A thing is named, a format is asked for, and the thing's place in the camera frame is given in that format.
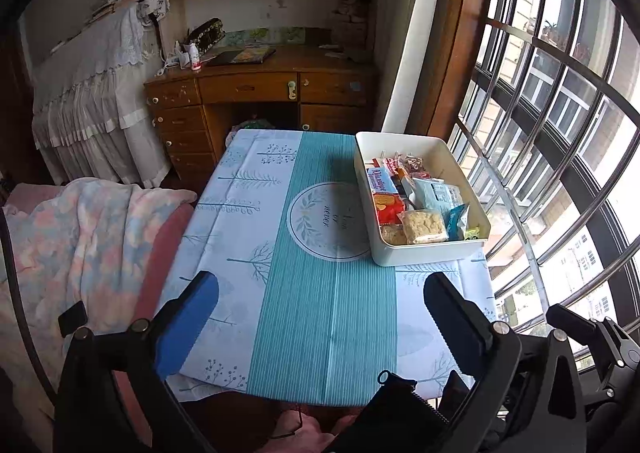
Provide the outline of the green snack packet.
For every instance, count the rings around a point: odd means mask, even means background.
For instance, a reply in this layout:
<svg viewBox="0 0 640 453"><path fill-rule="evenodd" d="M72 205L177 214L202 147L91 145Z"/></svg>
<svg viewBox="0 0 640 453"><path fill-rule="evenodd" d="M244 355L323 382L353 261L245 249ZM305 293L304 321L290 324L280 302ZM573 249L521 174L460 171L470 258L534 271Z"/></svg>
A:
<svg viewBox="0 0 640 453"><path fill-rule="evenodd" d="M480 227L474 226L474 228L467 228L464 231L465 239L479 239L480 238Z"/></svg>

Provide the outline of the clear bag puffed rice cake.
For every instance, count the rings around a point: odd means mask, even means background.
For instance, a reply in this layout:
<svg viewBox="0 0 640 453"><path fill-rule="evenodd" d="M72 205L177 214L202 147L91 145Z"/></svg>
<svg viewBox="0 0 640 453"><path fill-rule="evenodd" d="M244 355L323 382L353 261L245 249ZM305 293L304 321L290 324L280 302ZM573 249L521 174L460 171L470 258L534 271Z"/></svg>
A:
<svg viewBox="0 0 640 453"><path fill-rule="evenodd" d="M410 245L442 243L448 239L442 214L433 210L409 210L398 216Z"/></svg>

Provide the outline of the blue white rice cracker packet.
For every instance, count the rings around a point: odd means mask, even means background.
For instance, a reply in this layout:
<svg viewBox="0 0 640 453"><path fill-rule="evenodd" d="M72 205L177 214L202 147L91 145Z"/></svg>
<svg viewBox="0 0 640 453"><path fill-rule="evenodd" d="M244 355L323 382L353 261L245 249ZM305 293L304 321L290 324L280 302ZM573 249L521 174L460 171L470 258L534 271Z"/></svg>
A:
<svg viewBox="0 0 640 453"><path fill-rule="evenodd" d="M446 217L446 231L450 241L464 241L466 231L468 231L470 205L457 205L448 211Z"/></svg>

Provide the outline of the large light blue snack bag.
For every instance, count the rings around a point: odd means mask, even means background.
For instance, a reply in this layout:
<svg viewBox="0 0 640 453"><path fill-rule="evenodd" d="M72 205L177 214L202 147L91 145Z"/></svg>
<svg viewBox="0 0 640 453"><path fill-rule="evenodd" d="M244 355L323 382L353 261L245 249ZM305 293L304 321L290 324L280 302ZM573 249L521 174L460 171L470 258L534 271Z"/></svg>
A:
<svg viewBox="0 0 640 453"><path fill-rule="evenodd" d="M413 180L416 201L422 209L448 214L451 208L464 204L459 187L435 179Z"/></svg>

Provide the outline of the red blue biscuit packet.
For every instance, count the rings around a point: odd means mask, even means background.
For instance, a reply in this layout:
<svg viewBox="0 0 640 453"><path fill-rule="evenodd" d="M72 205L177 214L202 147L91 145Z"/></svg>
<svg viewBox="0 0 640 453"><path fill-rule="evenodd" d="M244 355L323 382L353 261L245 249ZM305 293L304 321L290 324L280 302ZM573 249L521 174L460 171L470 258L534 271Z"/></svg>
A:
<svg viewBox="0 0 640 453"><path fill-rule="evenodd" d="M380 225L399 224L399 216L405 211L405 204L390 173L382 167L368 168L367 179L378 223Z"/></svg>

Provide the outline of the clear bag yellow crackers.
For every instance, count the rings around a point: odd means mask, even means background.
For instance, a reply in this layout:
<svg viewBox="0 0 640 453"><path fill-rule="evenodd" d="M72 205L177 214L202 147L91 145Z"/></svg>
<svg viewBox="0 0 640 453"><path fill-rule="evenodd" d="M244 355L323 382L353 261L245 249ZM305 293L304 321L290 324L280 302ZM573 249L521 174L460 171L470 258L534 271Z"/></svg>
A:
<svg viewBox="0 0 640 453"><path fill-rule="evenodd" d="M380 228L383 241L392 246L407 244L407 237L401 224L383 224Z"/></svg>

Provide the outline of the red label nut packet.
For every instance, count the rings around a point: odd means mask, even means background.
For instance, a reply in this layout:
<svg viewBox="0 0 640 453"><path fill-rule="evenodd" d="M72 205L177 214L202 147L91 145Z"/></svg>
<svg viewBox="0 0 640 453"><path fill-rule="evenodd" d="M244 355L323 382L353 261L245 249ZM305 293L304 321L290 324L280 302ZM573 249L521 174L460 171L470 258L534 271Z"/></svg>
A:
<svg viewBox="0 0 640 453"><path fill-rule="evenodd" d="M426 170L423 159L411 154L400 154L398 156L399 167L410 176L410 178L430 179L431 175Z"/></svg>

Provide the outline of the orange white snack bar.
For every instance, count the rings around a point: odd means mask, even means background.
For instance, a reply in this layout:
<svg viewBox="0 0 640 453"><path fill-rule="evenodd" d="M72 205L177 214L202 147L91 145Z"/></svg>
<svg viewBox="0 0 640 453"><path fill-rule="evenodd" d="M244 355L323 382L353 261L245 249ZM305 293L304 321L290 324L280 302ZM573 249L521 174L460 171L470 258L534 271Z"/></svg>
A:
<svg viewBox="0 0 640 453"><path fill-rule="evenodd" d="M402 201L411 207L414 207L413 199L414 199L414 191L413 184L411 181L411 176L409 173L402 167L398 167L393 175L393 181L396 185L398 194Z"/></svg>

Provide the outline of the blue patterned tablecloth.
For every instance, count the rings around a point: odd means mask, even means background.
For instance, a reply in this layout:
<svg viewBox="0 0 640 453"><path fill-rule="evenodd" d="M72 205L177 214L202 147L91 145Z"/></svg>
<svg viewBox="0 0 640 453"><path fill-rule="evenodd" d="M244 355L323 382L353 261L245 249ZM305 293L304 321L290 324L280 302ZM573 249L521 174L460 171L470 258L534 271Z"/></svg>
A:
<svg viewBox="0 0 640 453"><path fill-rule="evenodd" d="M482 253L381 267L371 258L350 135L243 129L210 177L163 290L208 272L218 299L168 381L182 402L224 391L356 407L391 371L426 399L456 368L423 301L442 272L488 317Z"/></svg>

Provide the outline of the pastel floral blanket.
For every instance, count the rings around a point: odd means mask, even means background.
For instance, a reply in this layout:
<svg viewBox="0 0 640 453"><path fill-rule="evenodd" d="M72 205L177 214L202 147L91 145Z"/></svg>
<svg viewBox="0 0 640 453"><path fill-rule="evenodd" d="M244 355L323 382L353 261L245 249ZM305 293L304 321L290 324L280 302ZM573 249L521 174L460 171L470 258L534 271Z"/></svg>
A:
<svg viewBox="0 0 640 453"><path fill-rule="evenodd" d="M58 317L83 303L95 333L155 309L196 195L81 178L18 184L3 207L30 335L51 384L68 341Z"/></svg>

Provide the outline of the white plastic storage bin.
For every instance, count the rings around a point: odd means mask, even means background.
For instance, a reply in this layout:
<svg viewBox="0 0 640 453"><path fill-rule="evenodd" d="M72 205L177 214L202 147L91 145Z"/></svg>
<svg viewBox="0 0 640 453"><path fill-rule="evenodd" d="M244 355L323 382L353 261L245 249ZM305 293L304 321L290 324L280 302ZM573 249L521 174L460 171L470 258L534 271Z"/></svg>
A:
<svg viewBox="0 0 640 453"><path fill-rule="evenodd" d="M371 165L376 158L399 156L420 158L425 171L430 174L427 179L408 176L402 180L402 184L408 187L408 197L414 207L428 208L447 197L455 199L468 207L463 217L468 222L466 228L469 231L476 230L478 234L467 239L463 230L459 229L456 238L447 242L407 245L390 245L385 242L376 217L378 210L375 207L373 184L369 176ZM483 254L491 225L469 181L444 141L432 136L361 131L356 134L354 167L371 256L377 265L425 265Z"/></svg>

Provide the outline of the metal window grille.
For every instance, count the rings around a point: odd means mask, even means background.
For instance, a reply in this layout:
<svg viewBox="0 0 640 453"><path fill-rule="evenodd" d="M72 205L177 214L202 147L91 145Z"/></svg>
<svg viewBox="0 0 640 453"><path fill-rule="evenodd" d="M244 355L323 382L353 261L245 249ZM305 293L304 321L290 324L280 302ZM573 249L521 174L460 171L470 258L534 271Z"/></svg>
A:
<svg viewBox="0 0 640 453"><path fill-rule="evenodd" d="M639 39L614 0L489 0L449 147L491 231L498 317L639 332Z"/></svg>

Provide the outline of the white red bottle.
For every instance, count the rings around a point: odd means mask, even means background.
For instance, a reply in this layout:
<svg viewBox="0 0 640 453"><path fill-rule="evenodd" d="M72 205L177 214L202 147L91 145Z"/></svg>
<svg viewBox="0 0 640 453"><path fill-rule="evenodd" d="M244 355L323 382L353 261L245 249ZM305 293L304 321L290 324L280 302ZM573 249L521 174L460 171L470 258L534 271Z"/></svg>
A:
<svg viewBox="0 0 640 453"><path fill-rule="evenodd" d="M198 72L202 68L202 61L200 57L200 51L195 42L191 42L188 45L188 53L190 57L191 69L193 72Z"/></svg>

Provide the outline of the wooden desk with drawers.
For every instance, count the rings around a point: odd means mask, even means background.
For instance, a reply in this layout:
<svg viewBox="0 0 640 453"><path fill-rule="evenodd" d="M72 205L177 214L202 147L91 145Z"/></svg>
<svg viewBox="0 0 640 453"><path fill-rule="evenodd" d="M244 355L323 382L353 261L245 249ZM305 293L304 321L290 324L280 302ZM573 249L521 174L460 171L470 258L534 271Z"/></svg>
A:
<svg viewBox="0 0 640 453"><path fill-rule="evenodd" d="M232 129L263 120L276 129L355 134L373 124L378 72L311 46L278 46L261 63L215 57L198 72L171 69L144 85L152 124L171 162L163 184L200 193Z"/></svg>

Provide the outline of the dark patterned pencil case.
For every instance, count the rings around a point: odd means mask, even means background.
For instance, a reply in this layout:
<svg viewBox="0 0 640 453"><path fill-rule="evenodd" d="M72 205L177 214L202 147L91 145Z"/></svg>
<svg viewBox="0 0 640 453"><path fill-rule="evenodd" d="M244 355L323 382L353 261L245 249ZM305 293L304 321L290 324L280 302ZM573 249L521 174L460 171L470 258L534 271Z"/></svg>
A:
<svg viewBox="0 0 640 453"><path fill-rule="evenodd" d="M190 46L194 43L198 48L198 53L205 54L213 46L216 46L216 44L224 38L225 34L222 21L217 17L213 17L193 29L190 34L186 36L186 44Z"/></svg>

